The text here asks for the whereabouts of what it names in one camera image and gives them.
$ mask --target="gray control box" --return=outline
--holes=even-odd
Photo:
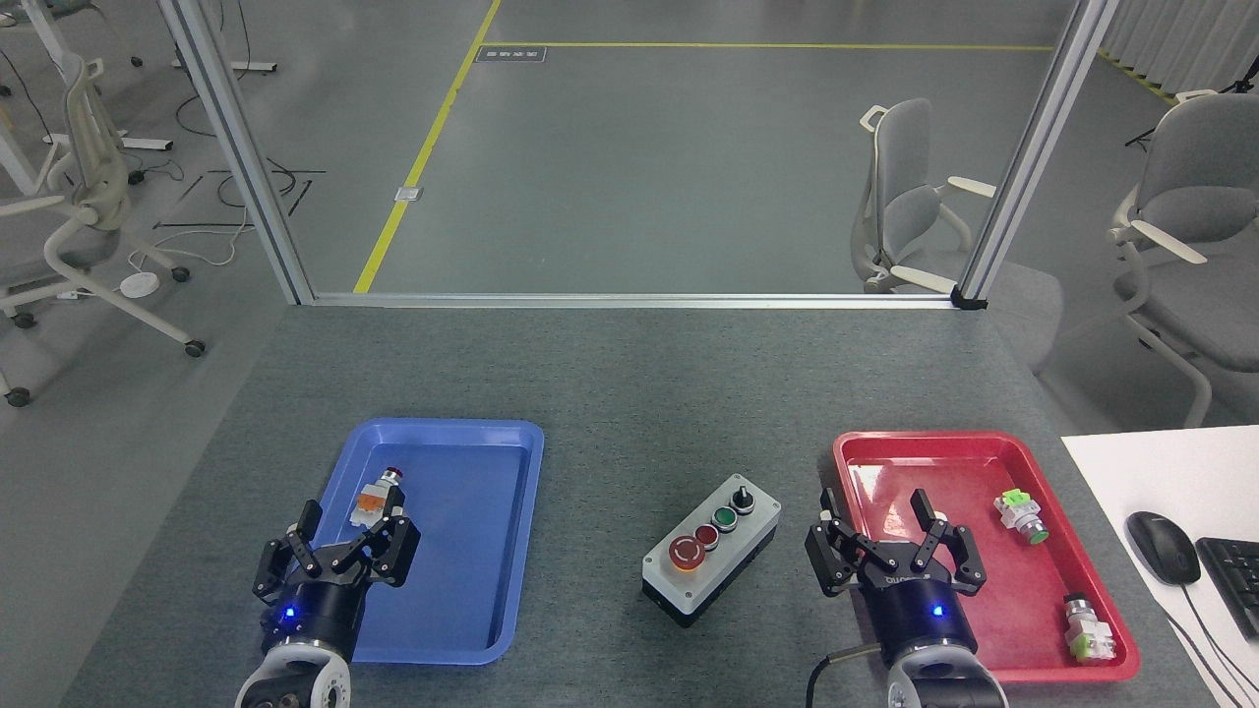
[[[752,495],[750,511],[735,513],[734,528],[719,533],[716,547],[703,554],[697,553],[694,543],[697,540],[696,530],[705,524],[726,527],[720,522],[726,522],[729,514],[721,513],[714,519],[714,513],[723,508],[733,511],[740,506],[739,503],[731,503],[731,498],[740,488]],[[643,592],[680,625],[690,626],[739,571],[769,543],[774,529],[778,528],[781,514],[782,506],[778,500],[747,477],[730,475],[643,556]],[[701,532],[700,537],[705,534],[711,532]],[[677,542],[682,538],[691,540]],[[701,559],[696,562],[697,556],[701,556]],[[692,569],[685,569],[691,564]]]

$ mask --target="plastic tray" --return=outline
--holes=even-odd
[[[835,441],[835,460],[852,525],[875,540],[923,539],[909,505],[918,488],[951,522],[971,527],[988,582],[962,597],[962,606],[978,658],[997,680],[1118,682],[1137,674],[1137,645],[1021,441],[1001,432],[852,432]],[[1012,488],[1040,504],[1050,532],[1044,543],[1030,545],[1001,525],[992,500]],[[953,569],[946,549],[935,557]],[[1066,650],[1063,596],[1070,592],[1084,592],[1110,624],[1110,661],[1079,664]]]
[[[525,421],[376,418],[350,433],[315,545],[363,532],[350,510],[390,466],[422,534],[407,583],[368,592],[355,661],[480,665],[507,650],[541,457],[543,431]]]

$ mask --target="red button component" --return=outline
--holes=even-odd
[[[704,544],[694,535],[680,535],[669,544],[669,559],[680,571],[694,571],[704,562]]]
[[[721,533],[713,524],[704,524],[695,529],[695,539],[704,544],[704,551],[713,551],[721,540]]]

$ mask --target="industrial push button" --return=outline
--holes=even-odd
[[[734,494],[730,495],[730,508],[738,511],[740,517],[750,514],[755,505],[757,498],[748,491],[747,486],[740,486]]]
[[[733,532],[738,523],[739,515],[729,506],[721,506],[716,511],[713,511],[713,525],[721,533]]]
[[[721,534],[713,524],[704,524],[695,529],[695,539],[704,544],[704,551],[713,551],[716,548],[718,542],[721,540]]]
[[[669,559],[680,571],[694,571],[704,562],[704,544],[694,535],[680,535],[669,544]]]

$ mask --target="gray table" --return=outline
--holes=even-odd
[[[1143,655],[1126,683],[1008,687],[1016,705],[1210,704],[1041,406],[983,312],[295,307],[64,705],[230,704],[261,659],[262,542],[378,416],[525,418],[546,450],[511,649],[355,665],[358,708],[799,704],[817,659],[862,641],[803,551],[818,460],[845,431],[930,428],[1031,447]],[[783,503],[778,537],[679,629],[640,592],[640,558],[735,471]],[[818,705],[880,705],[881,687],[871,663],[837,665]]]

